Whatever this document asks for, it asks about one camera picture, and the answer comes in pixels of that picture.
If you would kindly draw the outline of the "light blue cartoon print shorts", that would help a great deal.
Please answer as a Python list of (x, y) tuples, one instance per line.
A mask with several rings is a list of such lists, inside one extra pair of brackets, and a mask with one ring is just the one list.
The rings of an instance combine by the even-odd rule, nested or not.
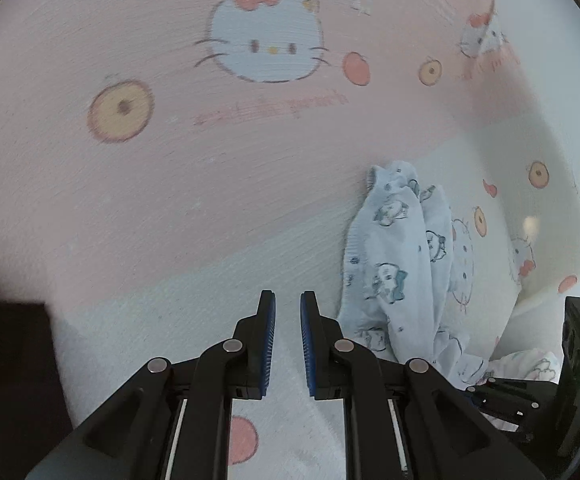
[(443, 322), (448, 297), (471, 294), (472, 244), (459, 233), (443, 189), (423, 188), (409, 162), (372, 167), (348, 229), (338, 322), (346, 338), (378, 358), (424, 359), (465, 390), (488, 362)]

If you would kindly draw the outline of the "pink white Hello Kitty blanket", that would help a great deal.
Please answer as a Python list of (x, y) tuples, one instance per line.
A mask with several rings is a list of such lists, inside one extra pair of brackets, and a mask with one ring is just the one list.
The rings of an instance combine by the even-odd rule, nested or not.
[(505, 0), (2, 0), (0, 296), (43, 301), (85, 419), (277, 297), (269, 396), (234, 479), (344, 477), (342, 406), (307, 396), (299, 298), (338, 314), (372, 167), (409, 162), (470, 237), (443, 322), (490, 362), (557, 354), (580, 198)]

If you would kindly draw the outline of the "white printed pajama garment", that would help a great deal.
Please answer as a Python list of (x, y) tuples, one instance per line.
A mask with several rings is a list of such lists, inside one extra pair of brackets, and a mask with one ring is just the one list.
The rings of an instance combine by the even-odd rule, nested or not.
[(490, 384), (492, 379), (552, 382), (557, 385), (561, 367), (562, 359), (554, 352), (542, 349), (517, 351), (488, 362), (488, 367), (476, 386)]

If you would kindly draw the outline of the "black garment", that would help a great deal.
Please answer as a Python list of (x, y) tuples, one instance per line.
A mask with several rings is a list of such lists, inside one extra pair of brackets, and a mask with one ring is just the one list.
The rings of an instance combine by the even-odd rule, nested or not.
[(73, 429), (43, 304), (0, 301), (0, 479), (23, 479)]

